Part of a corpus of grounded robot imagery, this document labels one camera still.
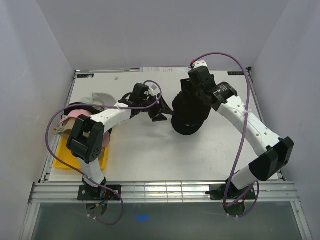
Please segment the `beige cap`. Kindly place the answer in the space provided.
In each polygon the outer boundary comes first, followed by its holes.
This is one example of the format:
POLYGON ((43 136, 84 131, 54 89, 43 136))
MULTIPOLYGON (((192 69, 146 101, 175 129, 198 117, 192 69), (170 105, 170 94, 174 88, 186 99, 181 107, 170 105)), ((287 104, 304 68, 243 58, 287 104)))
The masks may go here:
POLYGON ((59 127, 54 128, 52 130, 52 133, 54 135, 59 135, 62 138, 68 140, 71 135, 72 129, 75 125, 75 122, 75 118, 69 118, 66 121, 62 122, 59 127))

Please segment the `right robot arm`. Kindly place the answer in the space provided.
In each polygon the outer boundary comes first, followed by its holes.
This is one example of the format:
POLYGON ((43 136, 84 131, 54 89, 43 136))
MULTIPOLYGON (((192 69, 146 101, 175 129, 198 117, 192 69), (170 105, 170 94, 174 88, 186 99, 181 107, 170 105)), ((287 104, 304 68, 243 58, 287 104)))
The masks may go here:
POLYGON ((171 123, 181 135, 197 132, 211 110, 226 118, 247 141, 257 158, 239 171, 232 171, 227 179, 226 194, 237 199, 257 181, 265 182, 289 163, 294 142, 282 138, 259 120, 242 101, 238 92, 227 82, 217 84, 214 75, 202 65, 188 72, 182 79, 181 92, 174 99, 171 123))

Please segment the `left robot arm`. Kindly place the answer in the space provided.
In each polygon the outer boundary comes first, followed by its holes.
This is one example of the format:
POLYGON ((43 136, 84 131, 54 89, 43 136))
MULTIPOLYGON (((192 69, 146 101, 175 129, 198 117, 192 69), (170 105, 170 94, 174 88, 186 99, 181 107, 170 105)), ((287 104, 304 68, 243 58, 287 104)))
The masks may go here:
POLYGON ((99 164, 104 135, 140 112, 147 113, 153 122, 166 121, 165 115, 174 113, 161 93, 154 93, 152 86, 137 83, 132 92, 125 94, 111 108, 93 116, 81 114, 76 118, 66 146, 80 163, 85 191, 95 200, 106 195, 107 181, 99 164))

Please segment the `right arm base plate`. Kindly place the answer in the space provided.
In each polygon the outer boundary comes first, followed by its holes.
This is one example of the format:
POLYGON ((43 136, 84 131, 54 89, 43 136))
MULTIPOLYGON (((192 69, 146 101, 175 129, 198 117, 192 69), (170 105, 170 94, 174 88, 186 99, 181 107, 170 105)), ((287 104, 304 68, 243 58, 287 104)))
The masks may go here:
MULTIPOLYGON (((209 191, 206 191, 205 194, 210 196, 211 200, 223 200, 225 190, 226 190, 227 184, 210 184, 209 185, 209 191)), ((229 187, 228 193, 227 193, 227 200, 235 200, 238 197, 240 197, 248 187, 238 190, 235 186, 232 184, 229 187)), ((246 200, 254 200, 256 198, 256 193, 254 190, 254 187, 252 186, 250 190, 246 193, 244 196, 246 200)))

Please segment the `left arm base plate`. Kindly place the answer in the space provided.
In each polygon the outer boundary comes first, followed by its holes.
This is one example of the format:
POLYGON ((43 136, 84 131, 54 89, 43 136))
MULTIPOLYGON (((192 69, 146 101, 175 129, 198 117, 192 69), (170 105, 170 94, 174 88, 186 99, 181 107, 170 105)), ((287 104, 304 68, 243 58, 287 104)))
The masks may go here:
POLYGON ((107 188, 111 189, 106 190, 101 187, 94 187, 91 185, 80 185, 77 194, 78 201, 119 201, 120 198, 116 195, 121 195, 122 186, 121 185, 107 185, 107 188))

